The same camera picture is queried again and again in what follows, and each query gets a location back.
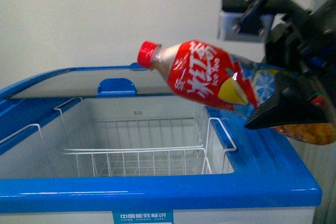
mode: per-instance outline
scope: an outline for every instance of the white wall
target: white wall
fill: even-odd
[[[296,0],[309,7],[311,0]],[[189,39],[260,60],[261,44],[216,40],[221,0],[0,0],[0,88],[41,72],[128,65],[144,40]]]

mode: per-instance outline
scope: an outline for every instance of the lemon graphic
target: lemon graphic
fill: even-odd
[[[273,95],[275,90],[274,74],[276,72],[274,69],[258,70],[256,72],[253,79],[253,90],[258,102],[266,102]]]
[[[232,78],[229,78],[225,82],[223,82],[219,89],[217,97],[228,103],[240,105],[248,104],[248,99],[245,92],[243,91],[239,83]]]

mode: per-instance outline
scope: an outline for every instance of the chest freezer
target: chest freezer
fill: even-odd
[[[0,222],[312,223],[295,150],[244,124],[134,64],[23,80],[0,91]]]

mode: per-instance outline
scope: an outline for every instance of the red bottle label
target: red bottle label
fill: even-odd
[[[235,103],[246,102],[257,108],[243,71],[227,52],[192,40],[181,44],[167,83],[175,94],[215,108],[234,110]]]

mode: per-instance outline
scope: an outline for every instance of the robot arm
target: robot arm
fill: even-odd
[[[272,29],[276,14],[283,23]],[[218,37],[262,41],[264,63],[294,72],[275,75],[275,94],[245,127],[331,122],[336,128],[336,0],[317,11],[292,0],[222,0]]]

